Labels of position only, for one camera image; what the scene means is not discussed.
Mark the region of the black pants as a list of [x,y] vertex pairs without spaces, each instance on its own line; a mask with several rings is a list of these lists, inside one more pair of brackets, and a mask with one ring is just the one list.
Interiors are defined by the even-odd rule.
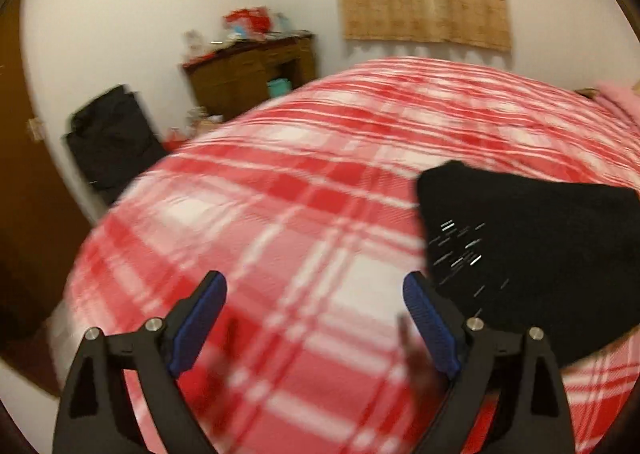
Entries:
[[539,327],[562,366],[639,325],[639,196],[475,169],[422,172],[416,198],[427,275],[466,317]]

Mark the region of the black folding chair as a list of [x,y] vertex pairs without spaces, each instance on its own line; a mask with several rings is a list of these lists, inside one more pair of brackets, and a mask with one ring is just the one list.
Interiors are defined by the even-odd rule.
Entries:
[[107,206],[167,156],[136,93],[124,84],[72,114],[64,140],[82,177]]

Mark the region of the red plaid bed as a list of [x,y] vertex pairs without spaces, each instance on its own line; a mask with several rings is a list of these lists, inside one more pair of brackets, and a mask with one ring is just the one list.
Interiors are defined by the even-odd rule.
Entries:
[[217,270],[229,295],[180,386],[225,453],[405,453],[444,388],[402,344],[423,262],[414,181],[448,160],[637,187],[639,131],[501,70],[370,60],[265,102],[132,184],[82,245],[68,328],[137,329]]

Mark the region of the pink folded blanket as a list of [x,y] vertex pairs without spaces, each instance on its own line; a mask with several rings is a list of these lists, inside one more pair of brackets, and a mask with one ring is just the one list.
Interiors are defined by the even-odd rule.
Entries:
[[596,84],[594,101],[602,107],[620,115],[634,125],[640,123],[639,92],[629,86],[617,85],[613,82],[599,82]]

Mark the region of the dark wooden desk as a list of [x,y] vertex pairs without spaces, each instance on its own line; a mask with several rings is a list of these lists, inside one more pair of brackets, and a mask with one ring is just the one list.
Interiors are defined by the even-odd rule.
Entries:
[[293,90],[318,78],[314,35],[238,42],[182,66],[196,105],[229,121],[270,99],[269,83]]

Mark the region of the teal box under desk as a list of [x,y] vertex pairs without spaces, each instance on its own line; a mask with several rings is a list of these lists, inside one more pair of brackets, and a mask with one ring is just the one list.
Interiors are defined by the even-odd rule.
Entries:
[[269,80],[267,85],[270,98],[285,96],[292,91],[291,81],[285,78]]

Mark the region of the red gift bags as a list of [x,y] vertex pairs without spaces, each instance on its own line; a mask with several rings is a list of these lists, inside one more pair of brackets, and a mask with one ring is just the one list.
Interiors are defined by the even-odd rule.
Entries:
[[265,6],[234,10],[224,15],[222,23],[244,40],[259,40],[272,31],[271,17]]

